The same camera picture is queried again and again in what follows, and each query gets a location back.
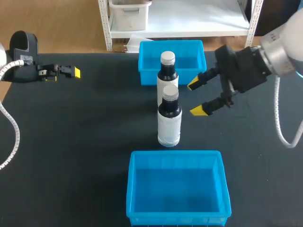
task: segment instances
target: bottle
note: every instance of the bottle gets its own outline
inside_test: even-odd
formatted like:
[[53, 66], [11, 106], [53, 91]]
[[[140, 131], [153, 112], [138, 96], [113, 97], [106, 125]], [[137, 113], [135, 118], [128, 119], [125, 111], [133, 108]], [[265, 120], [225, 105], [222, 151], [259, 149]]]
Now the bottle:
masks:
[[157, 101], [158, 106], [162, 102], [162, 93], [166, 85], [173, 84], [178, 87], [179, 76], [175, 70], [175, 54], [165, 51], [161, 54], [161, 70], [157, 77]]
[[171, 84], [163, 89], [162, 103], [158, 107], [158, 141], [173, 147], [180, 141], [182, 110], [178, 103], [178, 88]]

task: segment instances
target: blue tray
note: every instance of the blue tray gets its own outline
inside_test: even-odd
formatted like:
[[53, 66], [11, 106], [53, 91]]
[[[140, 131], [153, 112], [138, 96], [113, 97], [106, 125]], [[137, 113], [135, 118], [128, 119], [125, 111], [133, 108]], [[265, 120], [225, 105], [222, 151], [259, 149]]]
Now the blue tray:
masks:
[[189, 84], [198, 73], [206, 71], [201, 40], [145, 41], [140, 43], [139, 50], [141, 85], [157, 85], [160, 58], [164, 51], [175, 53], [180, 85]]
[[132, 225], [225, 225], [231, 204], [219, 151], [134, 151], [126, 195]]

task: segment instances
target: white shelf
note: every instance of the white shelf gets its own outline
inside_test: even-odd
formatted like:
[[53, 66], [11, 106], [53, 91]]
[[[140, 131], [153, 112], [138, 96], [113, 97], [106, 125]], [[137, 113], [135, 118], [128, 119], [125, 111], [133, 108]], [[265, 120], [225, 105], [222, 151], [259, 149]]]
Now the white shelf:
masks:
[[144, 31], [117, 31], [112, 38], [204, 37], [247, 35], [249, 23], [237, 0], [153, 0], [148, 28]]

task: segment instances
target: black mat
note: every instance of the black mat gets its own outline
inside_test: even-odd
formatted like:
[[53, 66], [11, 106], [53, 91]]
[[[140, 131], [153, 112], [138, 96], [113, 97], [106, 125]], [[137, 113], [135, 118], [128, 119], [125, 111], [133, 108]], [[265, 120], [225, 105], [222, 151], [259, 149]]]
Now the black mat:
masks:
[[[206, 53], [208, 68], [213, 53]], [[74, 64], [82, 79], [13, 84], [4, 106], [21, 144], [0, 171], [1, 227], [128, 227], [127, 170], [133, 150], [157, 141], [156, 87], [141, 87], [136, 54], [46, 54]], [[281, 80], [282, 130], [292, 139], [303, 117], [303, 79]], [[181, 140], [175, 149], [214, 149], [223, 157], [232, 204], [228, 227], [303, 225], [303, 141], [286, 149], [274, 123], [274, 77], [232, 109], [211, 117], [188, 112], [221, 92], [218, 79], [197, 91], [180, 88]], [[0, 162], [14, 131], [0, 114]]]

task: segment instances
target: bottle label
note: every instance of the bottle label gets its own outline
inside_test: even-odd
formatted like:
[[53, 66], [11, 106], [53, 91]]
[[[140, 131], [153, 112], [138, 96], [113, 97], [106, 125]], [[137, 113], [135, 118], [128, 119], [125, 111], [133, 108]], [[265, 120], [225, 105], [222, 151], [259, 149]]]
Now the bottle label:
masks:
[[173, 84], [176, 87], [178, 87], [178, 81], [179, 77], [175, 78], [172, 81], [163, 81], [157, 77], [157, 101], [158, 101], [158, 106], [162, 103], [162, 95], [163, 95], [163, 89], [165, 86], [169, 84]]
[[158, 141], [165, 147], [173, 147], [179, 143], [181, 130], [181, 113], [173, 118], [162, 116], [158, 111]]

